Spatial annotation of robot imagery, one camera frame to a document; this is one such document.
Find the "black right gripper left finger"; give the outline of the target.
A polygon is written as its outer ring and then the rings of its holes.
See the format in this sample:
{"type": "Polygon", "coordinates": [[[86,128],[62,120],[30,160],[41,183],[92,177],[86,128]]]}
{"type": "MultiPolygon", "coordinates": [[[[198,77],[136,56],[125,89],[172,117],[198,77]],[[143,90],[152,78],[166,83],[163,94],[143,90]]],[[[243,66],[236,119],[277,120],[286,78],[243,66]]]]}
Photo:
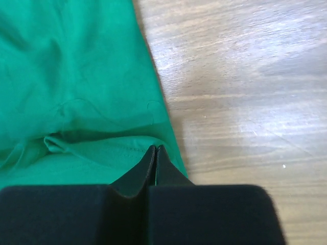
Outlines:
{"type": "Polygon", "coordinates": [[[112,184],[1,190],[1,244],[145,244],[156,148],[112,184]]]}

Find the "green t shirt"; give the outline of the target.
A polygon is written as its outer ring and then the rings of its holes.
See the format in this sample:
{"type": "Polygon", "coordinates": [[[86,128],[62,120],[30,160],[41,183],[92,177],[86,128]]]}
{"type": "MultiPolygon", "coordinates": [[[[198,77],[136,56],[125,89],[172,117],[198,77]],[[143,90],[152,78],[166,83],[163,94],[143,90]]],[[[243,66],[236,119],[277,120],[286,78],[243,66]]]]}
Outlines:
{"type": "Polygon", "coordinates": [[[132,1],[1,1],[1,187],[183,164],[132,1]]]}

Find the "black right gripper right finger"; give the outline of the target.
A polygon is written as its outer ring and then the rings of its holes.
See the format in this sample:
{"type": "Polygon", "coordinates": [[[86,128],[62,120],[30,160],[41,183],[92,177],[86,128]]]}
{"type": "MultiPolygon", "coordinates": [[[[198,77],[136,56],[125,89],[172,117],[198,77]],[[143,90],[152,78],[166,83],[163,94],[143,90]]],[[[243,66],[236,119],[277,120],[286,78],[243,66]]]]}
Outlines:
{"type": "Polygon", "coordinates": [[[160,146],[148,191],[149,244],[285,244],[269,194],[260,186],[195,185],[160,146]]]}

